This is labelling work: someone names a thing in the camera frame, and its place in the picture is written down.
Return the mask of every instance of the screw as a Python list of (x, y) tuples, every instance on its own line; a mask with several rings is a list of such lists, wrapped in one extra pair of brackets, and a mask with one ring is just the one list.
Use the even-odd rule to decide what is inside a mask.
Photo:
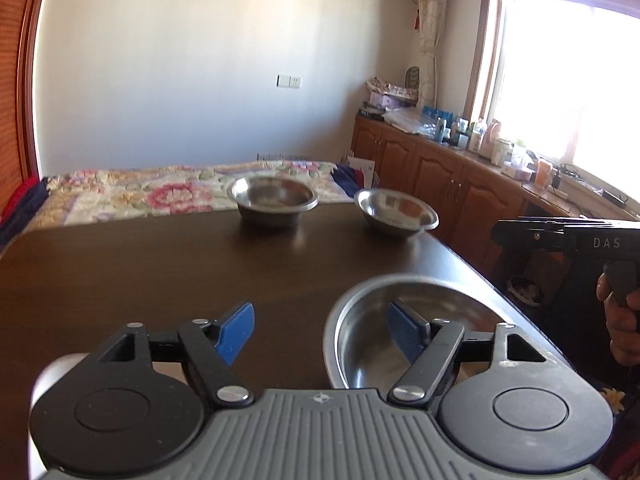
[(222, 388), (216, 392), (216, 395), (220, 400), (237, 404), (249, 398), (249, 390), (243, 386), (222, 386)]
[(424, 397), (424, 390), (420, 386), (396, 386), (393, 394), (402, 402), (414, 402)]

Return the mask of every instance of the human hand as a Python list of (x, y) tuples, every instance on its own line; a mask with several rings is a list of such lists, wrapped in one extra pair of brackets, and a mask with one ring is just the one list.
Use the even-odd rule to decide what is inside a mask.
[(598, 280), (596, 296), (599, 301), (604, 301), (613, 357), (623, 366), (640, 364), (640, 334), (636, 332), (636, 313), (633, 312), (640, 310), (640, 289), (634, 290), (626, 297), (629, 308), (619, 306), (603, 274)]

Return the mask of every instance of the ribbed gray surface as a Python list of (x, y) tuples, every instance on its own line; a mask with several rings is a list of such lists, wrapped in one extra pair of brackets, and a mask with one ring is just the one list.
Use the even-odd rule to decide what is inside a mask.
[[(70, 480), (52, 471), (44, 480)], [(136, 480), (484, 480), (503, 474), (452, 449), (431, 418), (375, 390), (267, 390), (221, 412), (178, 460)], [(594, 468), (549, 478), (603, 479)]]

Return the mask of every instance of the wooden table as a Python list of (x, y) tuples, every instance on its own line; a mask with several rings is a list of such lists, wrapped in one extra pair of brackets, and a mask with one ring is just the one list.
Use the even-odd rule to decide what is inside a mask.
[(2, 478), (26, 478), (31, 387), (57, 357), (91, 351), (126, 322), (168, 330), (250, 300), (256, 330), (235, 373), (256, 394), (268, 386), (327, 388), (322, 330), (329, 311), (353, 285), (389, 272), (463, 282), (485, 304), (509, 308), (435, 238), (383, 237), (353, 204), (318, 206), (297, 230), (275, 234), (228, 211), (19, 237), (0, 259)]

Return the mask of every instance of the window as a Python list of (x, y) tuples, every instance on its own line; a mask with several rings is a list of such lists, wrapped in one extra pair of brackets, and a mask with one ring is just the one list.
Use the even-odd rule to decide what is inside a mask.
[(640, 20), (560, 0), (503, 0), (489, 119), (640, 201)]

